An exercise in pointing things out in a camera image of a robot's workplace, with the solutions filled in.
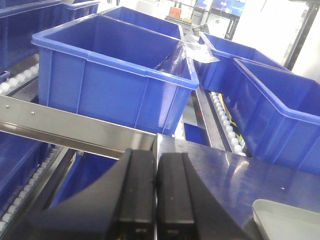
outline blue plastic bin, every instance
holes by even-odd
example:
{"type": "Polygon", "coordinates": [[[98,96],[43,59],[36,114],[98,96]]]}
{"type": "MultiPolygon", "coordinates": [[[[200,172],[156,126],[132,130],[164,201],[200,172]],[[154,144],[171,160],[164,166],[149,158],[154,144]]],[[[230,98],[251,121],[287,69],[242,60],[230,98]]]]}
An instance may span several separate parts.
{"type": "Polygon", "coordinates": [[[60,23],[64,24],[90,14],[96,14],[100,0],[78,0],[74,4],[61,4],[60,23]]]}
{"type": "Polygon", "coordinates": [[[192,59],[172,64],[178,39],[99,14],[32,41],[40,46],[42,105],[170,135],[199,86],[192,59]],[[162,62],[170,71],[154,69],[162,62]]]}
{"type": "Polygon", "coordinates": [[[289,72],[284,66],[263,55],[258,50],[238,44],[236,42],[212,36],[207,33],[200,33],[200,44],[206,44],[213,55],[220,59],[218,62],[195,64],[199,81],[203,88],[209,91],[221,93],[222,86],[226,79],[230,78],[230,68],[233,68],[233,58],[238,58],[261,65],[267,65],[276,69],[289,72]]]}
{"type": "Polygon", "coordinates": [[[0,8],[5,9],[13,6],[41,2],[44,0],[0,0],[0,8]]]}
{"type": "Polygon", "coordinates": [[[46,143],[0,132],[0,216],[45,159],[46,143]]]}
{"type": "Polygon", "coordinates": [[[36,54],[32,35],[58,24],[60,0],[46,0],[0,9],[0,72],[36,54]]]}
{"type": "Polygon", "coordinates": [[[124,6],[114,7],[99,14],[118,19],[173,38],[182,39],[184,33],[180,25],[144,14],[124,6]]]}
{"type": "Polygon", "coordinates": [[[77,155],[50,207],[54,207],[98,180],[117,160],[86,153],[77,155]]]}
{"type": "Polygon", "coordinates": [[[224,102],[255,158],[320,175],[320,85],[235,59],[224,102]]]}

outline white tray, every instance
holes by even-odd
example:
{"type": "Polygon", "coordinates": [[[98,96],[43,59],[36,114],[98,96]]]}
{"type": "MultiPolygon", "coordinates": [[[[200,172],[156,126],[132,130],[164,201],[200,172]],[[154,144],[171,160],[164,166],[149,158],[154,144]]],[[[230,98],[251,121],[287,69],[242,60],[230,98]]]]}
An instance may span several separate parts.
{"type": "Polygon", "coordinates": [[[320,240],[320,213],[264,199],[252,208],[265,240],[320,240]]]}

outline bin rim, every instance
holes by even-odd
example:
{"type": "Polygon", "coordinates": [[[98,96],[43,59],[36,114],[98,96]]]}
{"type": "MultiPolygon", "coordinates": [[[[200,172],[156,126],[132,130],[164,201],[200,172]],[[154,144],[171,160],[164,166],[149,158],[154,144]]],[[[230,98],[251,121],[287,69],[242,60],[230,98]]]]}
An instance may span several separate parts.
{"type": "Polygon", "coordinates": [[[82,22],[88,21],[93,18],[107,18],[112,21],[119,22],[121,24],[131,25],[133,28],[141,28],[144,31],[152,32],[153,34],[163,35],[166,38],[171,38],[171,39],[176,40],[177,43],[182,42],[181,40],[179,40],[177,38],[166,36],[164,34],[157,33],[155,31],[151,31],[151,30],[148,30],[143,27],[135,26],[133,24],[123,22],[123,21],[120,21],[117,19],[113,19],[111,17],[102,16],[100,14],[91,14],[91,15],[88,15],[88,16],[85,16],[82,18],[78,18],[78,19],[70,21],[70,22],[66,22],[62,25],[38,32],[32,36],[31,42],[34,45],[37,45],[39,47],[44,47],[44,48],[47,48],[47,49],[50,49],[53,51],[57,51],[57,52],[61,52],[64,54],[79,57],[82,59],[86,59],[88,62],[96,63],[99,65],[104,65],[104,66],[107,66],[110,68],[121,69],[125,72],[129,72],[129,73],[132,73],[135,75],[140,75],[142,77],[147,77],[147,78],[151,77],[151,78],[163,81],[163,82],[175,84],[175,85],[178,85],[178,86],[181,86],[184,88],[188,88],[191,90],[195,90],[198,88],[198,86],[199,86],[198,76],[195,71],[194,62],[190,57],[186,57],[186,62],[188,65],[190,79],[186,79],[186,78],[179,77],[179,76],[176,76],[176,75],[173,75],[170,73],[161,72],[159,70],[155,70],[155,69],[152,69],[149,67],[138,65],[136,63],[120,60],[120,59],[117,59],[117,58],[114,58],[111,56],[103,55],[101,53],[97,53],[97,52],[90,51],[90,50],[85,50],[80,47],[72,46],[72,45],[69,45],[66,43],[62,43],[62,42],[47,38],[47,36],[50,36],[51,34],[57,33],[61,30],[64,30],[65,28],[69,28],[73,25],[80,24],[82,22]]]}
{"type": "Polygon", "coordinates": [[[166,23],[168,23],[168,24],[175,25],[175,26],[177,26],[177,28],[179,29],[180,39],[182,40],[182,39],[184,38],[184,33],[183,33],[183,30],[182,30],[182,27],[181,27],[179,24],[176,24],[176,23],[174,23],[174,22],[171,22],[171,21],[168,21],[168,20],[165,20],[165,19],[161,19],[161,18],[158,18],[158,17],[155,17],[155,16],[151,16],[151,15],[145,14],[145,13],[143,13],[143,12],[141,12],[141,11],[137,11],[137,10],[134,10],[134,9],[125,7],[125,6],[115,6],[115,7],[109,8],[109,9],[107,9],[107,10],[98,12],[98,14],[104,15],[104,16],[108,17],[108,16],[105,15],[105,14],[107,14],[107,13],[109,13],[109,12],[112,12],[112,11],[114,11],[114,10],[117,10],[117,9],[126,9],[126,10],[129,10],[129,11],[137,12],[137,13],[139,13],[139,14],[141,14],[141,15],[148,16],[148,17],[150,17],[150,18],[159,19],[159,20],[164,21],[164,22],[166,22],[166,23]]]}
{"type": "MultiPolygon", "coordinates": [[[[247,61],[247,62],[257,63],[257,64],[260,64],[260,65],[263,65],[263,66],[268,66],[268,67],[270,67],[270,68],[280,69],[280,70],[282,70],[282,71],[291,73],[291,71],[290,71],[289,69],[287,69],[286,67],[282,66],[281,64],[279,64],[279,63],[276,62],[275,60],[267,57],[267,56],[266,56],[265,54],[263,54],[262,52],[258,51],[257,49],[255,49],[255,48],[253,48],[253,47],[250,47],[250,46],[245,46],[245,45],[243,45],[244,47],[246,47],[246,48],[248,48],[248,49],[251,49],[252,51],[255,51],[256,53],[259,53],[259,54],[263,55],[264,57],[268,58],[271,62],[273,62],[273,63],[274,63],[275,65],[277,65],[278,67],[270,66],[270,65],[267,65],[267,64],[262,63],[262,62],[254,61],[254,60],[251,60],[251,59],[242,57],[242,56],[237,56],[237,55],[234,55],[234,54],[225,52],[225,51],[218,50],[218,49],[216,49],[215,46],[210,42],[210,40],[208,39],[207,35],[213,36],[213,35],[210,35],[210,34],[208,34],[208,33],[202,32],[202,31],[199,32],[200,39],[202,39],[202,40],[204,41],[204,43],[213,51],[214,54],[218,54],[218,55],[223,56],[223,57],[226,57],[226,58],[237,58],[237,59],[241,59],[241,60],[244,60],[244,61],[247,61]]],[[[239,45],[241,45],[240,43],[237,43],[237,42],[234,42],[234,41],[231,41],[231,40],[228,40],[228,39],[224,39],[224,38],[221,38],[221,37],[218,37],[218,36],[213,36],[213,37],[219,38],[219,39],[223,39],[223,40],[226,41],[226,42],[232,42],[232,43],[234,43],[234,44],[239,44],[239,45]]]]}
{"type": "Polygon", "coordinates": [[[45,0],[0,9],[0,18],[6,18],[25,12],[61,4],[61,0],[45,0]]]}
{"type": "Polygon", "coordinates": [[[69,10],[77,10],[77,9],[82,9],[82,8],[85,8],[85,7],[90,7],[90,6],[93,6],[93,5],[97,5],[101,3],[101,0],[88,0],[88,1],[84,1],[84,2],[78,2],[78,3],[74,3],[74,4],[67,4],[65,2],[62,2],[62,6],[65,8],[65,9],[69,9],[69,10]]]}
{"type": "MultiPolygon", "coordinates": [[[[303,112],[303,111],[294,110],[294,109],[291,109],[291,108],[287,107],[243,63],[256,65],[256,66],[259,66],[262,69],[269,69],[269,70],[280,72],[280,73],[283,73],[283,74],[294,75],[293,73],[285,72],[285,71],[282,71],[281,69],[277,69],[277,68],[273,68],[273,67],[257,64],[257,63],[254,63],[254,62],[251,62],[251,61],[247,61],[247,60],[243,60],[243,59],[239,59],[239,58],[234,58],[233,59],[233,63],[250,80],[250,82],[261,92],[261,94],[265,96],[265,98],[275,107],[275,109],[281,115],[284,115],[284,116],[286,116],[288,118],[291,118],[291,119],[304,121],[304,122],[308,122],[308,123],[312,123],[312,124],[316,124],[316,125],[320,125],[320,116],[313,115],[313,114],[310,114],[310,113],[307,113],[307,112],[303,112]]],[[[301,77],[302,79],[306,79],[306,80],[312,80],[310,78],[303,77],[303,76],[299,76],[299,77],[301,77]]]]}

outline wall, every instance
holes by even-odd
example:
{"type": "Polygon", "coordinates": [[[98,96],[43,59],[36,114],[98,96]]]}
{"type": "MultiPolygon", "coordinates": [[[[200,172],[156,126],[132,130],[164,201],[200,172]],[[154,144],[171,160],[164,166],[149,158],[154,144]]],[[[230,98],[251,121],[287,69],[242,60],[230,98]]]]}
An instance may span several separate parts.
{"type": "Polygon", "coordinates": [[[320,11],[315,17],[292,71],[320,83],[320,11]]]}
{"type": "Polygon", "coordinates": [[[247,0],[233,41],[256,48],[283,64],[305,6],[289,0],[247,0]]]}

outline stainless steel rail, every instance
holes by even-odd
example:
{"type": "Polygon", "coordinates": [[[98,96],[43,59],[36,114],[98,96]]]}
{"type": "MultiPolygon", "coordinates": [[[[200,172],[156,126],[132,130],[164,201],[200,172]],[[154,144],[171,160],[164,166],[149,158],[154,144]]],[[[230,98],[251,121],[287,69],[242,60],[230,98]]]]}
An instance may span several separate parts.
{"type": "Polygon", "coordinates": [[[0,131],[119,158],[127,148],[150,150],[156,134],[0,96],[0,131]]]}

